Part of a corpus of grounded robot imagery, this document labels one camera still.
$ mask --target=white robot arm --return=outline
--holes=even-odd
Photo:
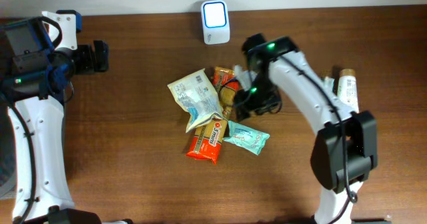
[[[378,162],[375,119],[368,111],[356,113],[326,90],[304,54],[289,38],[267,43],[257,34],[248,38],[242,51],[248,69],[258,74],[249,91],[236,94],[238,121],[248,118],[250,113],[272,112],[281,102],[277,88],[281,89],[317,135],[311,163],[322,192],[311,223],[351,224],[357,191]]]
[[[64,100],[63,91],[72,88],[73,75],[107,71],[108,46],[94,41],[94,52],[77,44],[76,11],[42,14],[0,28],[6,53],[0,97],[9,104],[17,155],[13,222],[101,223],[96,214],[73,209],[62,148],[64,105],[70,99]]]
[[[283,57],[294,63],[323,88],[319,77],[310,68],[301,51],[291,51],[284,54]],[[307,119],[315,135],[325,127],[325,124],[338,123],[336,115],[330,111],[331,107],[321,93],[289,63],[286,63],[283,59],[272,62],[269,74],[272,83],[277,85],[296,104]],[[324,89],[324,92],[338,108],[339,115],[343,120],[347,120],[352,116],[351,113],[355,111],[353,108],[341,102],[331,91]],[[362,182],[357,181],[350,185],[350,189],[357,192],[361,186]],[[340,214],[346,200],[346,191],[335,193],[333,190],[327,190],[322,187],[320,206],[314,215],[316,223],[327,224],[333,221]],[[349,203],[345,213],[336,221],[337,224],[352,223],[350,219],[352,207],[353,203]]]

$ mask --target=white device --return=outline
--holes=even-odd
[[[208,45],[226,43],[230,40],[230,20],[224,1],[205,1],[201,4],[203,37]]]

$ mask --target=light blue wrapper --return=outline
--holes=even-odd
[[[228,121],[228,127],[230,128],[230,136],[224,137],[223,140],[243,147],[255,155],[260,154],[267,139],[270,138],[270,135],[267,133],[245,127],[233,121]]]

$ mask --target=bottle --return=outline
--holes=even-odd
[[[353,107],[356,112],[359,112],[356,72],[353,69],[343,69],[340,71],[337,96],[340,101]]]

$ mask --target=snack wrapper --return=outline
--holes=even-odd
[[[212,119],[224,119],[223,108],[214,86],[206,77],[205,69],[196,71],[167,85],[176,103],[191,117],[185,132],[208,124]]]
[[[270,134],[257,131],[233,121],[228,121],[228,125],[230,126],[230,137],[224,137],[224,141],[243,147],[255,155],[261,153],[267,139],[270,138]]]
[[[215,90],[219,91],[221,86],[232,78],[234,78],[234,71],[216,67],[212,84],[215,87]],[[224,107],[222,115],[226,119],[230,118],[234,95],[236,94],[238,87],[238,82],[230,82],[221,90],[220,103]],[[207,125],[198,127],[195,130],[193,141],[187,156],[199,160],[210,159],[214,164],[216,164],[226,128],[227,120],[216,119]]]

